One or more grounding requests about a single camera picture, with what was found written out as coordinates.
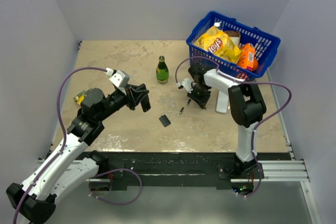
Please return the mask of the black battery cover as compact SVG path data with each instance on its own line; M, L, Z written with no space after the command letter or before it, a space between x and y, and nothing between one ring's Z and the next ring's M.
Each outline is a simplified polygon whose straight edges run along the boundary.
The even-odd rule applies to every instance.
M164 127L167 127L171 124L171 121L169 120L169 118L166 115L160 116L159 120Z

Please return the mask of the black remote control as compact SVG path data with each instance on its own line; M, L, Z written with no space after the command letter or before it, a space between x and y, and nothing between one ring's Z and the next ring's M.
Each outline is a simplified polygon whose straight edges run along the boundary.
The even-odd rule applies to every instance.
M149 95L146 94L143 99L141 100L141 107L143 112L147 112L151 109L151 104L149 100Z

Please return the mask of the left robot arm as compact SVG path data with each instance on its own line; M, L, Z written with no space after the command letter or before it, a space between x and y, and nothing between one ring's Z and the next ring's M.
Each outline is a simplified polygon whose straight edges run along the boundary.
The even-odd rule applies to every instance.
M145 84L127 84L110 95L104 95L98 88L88 90L77 117L57 148L32 175L7 188L16 212L30 223L45 223L60 201L85 180L105 177L109 161L98 152L91 152L76 167L68 167L103 131L103 120L124 106L134 110L140 104L144 112L148 111L151 108L148 94Z

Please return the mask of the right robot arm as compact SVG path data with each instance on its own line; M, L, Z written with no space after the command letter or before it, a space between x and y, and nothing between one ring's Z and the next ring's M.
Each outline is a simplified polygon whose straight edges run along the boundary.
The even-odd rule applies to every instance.
M256 127L266 113L266 105L256 84L231 78L214 67L203 67L195 63L188 72L192 80L186 79L183 87L187 96L205 109L211 97L211 88L226 95L226 105L238 125L238 147L234 157L233 171L239 178L246 178L257 165L255 152Z

